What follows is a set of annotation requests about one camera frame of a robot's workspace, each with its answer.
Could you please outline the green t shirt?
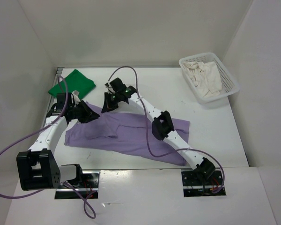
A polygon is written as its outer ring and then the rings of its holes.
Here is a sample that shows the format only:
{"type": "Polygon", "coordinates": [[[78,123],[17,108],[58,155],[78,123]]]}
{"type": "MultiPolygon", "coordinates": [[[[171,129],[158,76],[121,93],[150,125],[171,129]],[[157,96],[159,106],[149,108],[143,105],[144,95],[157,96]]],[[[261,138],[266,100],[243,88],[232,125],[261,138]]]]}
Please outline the green t shirt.
{"type": "MultiPolygon", "coordinates": [[[[79,92],[79,99],[83,99],[96,87],[94,81],[88,79],[77,69],[73,70],[67,77],[65,77],[65,81],[69,92],[73,92],[74,90],[79,92]]],[[[60,85],[56,84],[48,90],[48,93],[51,96],[56,97],[57,94],[62,91],[66,91],[66,88],[64,82],[60,81],[60,85]]]]}

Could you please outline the lavender t shirt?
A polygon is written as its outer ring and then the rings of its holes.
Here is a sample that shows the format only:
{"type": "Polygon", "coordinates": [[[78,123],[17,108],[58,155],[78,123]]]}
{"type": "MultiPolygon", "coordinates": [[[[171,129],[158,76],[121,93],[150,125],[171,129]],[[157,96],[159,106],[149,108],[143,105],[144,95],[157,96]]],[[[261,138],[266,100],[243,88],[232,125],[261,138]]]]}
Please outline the lavender t shirt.
{"type": "Polygon", "coordinates": [[[76,122],[66,131],[66,146],[115,151],[160,162],[185,166],[186,160],[163,141],[155,139],[145,116],[126,112],[101,112],[88,105],[99,118],[89,123],[76,122]]]}

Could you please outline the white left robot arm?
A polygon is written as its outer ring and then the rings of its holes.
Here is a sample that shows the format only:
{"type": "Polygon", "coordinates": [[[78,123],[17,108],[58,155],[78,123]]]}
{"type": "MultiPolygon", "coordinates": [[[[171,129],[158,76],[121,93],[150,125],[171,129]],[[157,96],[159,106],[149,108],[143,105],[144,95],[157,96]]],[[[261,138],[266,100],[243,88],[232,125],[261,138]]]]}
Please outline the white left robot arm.
{"type": "Polygon", "coordinates": [[[57,189],[60,183],[68,181],[73,187],[80,187],[84,175],[79,164],[58,165],[54,152],[62,133],[72,120],[89,123],[100,117],[84,102],[67,103],[60,118],[61,103],[54,103],[46,115],[45,124],[49,127],[42,131],[27,151],[19,152],[16,157],[21,188],[24,191],[57,189]]]}

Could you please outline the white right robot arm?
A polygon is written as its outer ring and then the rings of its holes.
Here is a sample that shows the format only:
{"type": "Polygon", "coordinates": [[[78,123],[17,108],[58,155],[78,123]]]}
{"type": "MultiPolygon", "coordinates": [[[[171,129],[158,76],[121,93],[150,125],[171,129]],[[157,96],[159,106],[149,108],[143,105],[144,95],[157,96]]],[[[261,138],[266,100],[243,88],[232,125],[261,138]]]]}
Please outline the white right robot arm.
{"type": "Polygon", "coordinates": [[[200,184],[207,184],[213,177],[215,165],[203,152],[195,150],[178,134],[168,111],[161,111],[145,100],[137,90],[129,86],[120,90],[107,87],[104,93],[104,106],[102,113],[110,112],[118,108],[120,102],[126,102],[145,114],[145,125],[151,122],[151,132],[155,139],[163,141],[179,153],[191,166],[200,184]]]}

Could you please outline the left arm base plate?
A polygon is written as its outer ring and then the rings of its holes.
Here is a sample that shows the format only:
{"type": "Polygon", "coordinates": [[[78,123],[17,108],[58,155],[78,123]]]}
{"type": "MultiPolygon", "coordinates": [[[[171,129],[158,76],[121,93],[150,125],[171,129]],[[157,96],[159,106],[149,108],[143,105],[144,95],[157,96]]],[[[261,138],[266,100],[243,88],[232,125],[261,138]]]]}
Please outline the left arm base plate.
{"type": "MultiPolygon", "coordinates": [[[[83,170],[81,175],[82,180],[73,185],[70,183],[77,192],[83,197],[86,198],[90,195],[90,199],[98,198],[98,187],[99,187],[99,170],[83,170]]],[[[68,187],[59,185],[59,188],[55,191],[55,200],[68,200],[68,199],[79,199],[79,196],[68,187]]]]}

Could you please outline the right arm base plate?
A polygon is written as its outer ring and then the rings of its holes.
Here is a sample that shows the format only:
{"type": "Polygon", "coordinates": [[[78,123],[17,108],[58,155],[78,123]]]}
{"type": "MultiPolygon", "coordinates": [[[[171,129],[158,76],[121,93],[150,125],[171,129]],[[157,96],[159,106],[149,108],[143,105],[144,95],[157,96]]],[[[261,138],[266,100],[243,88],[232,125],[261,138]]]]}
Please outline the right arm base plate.
{"type": "Polygon", "coordinates": [[[225,196],[225,187],[217,191],[222,184],[222,172],[216,170],[204,183],[199,181],[192,170],[181,171],[184,197],[225,196]]]}

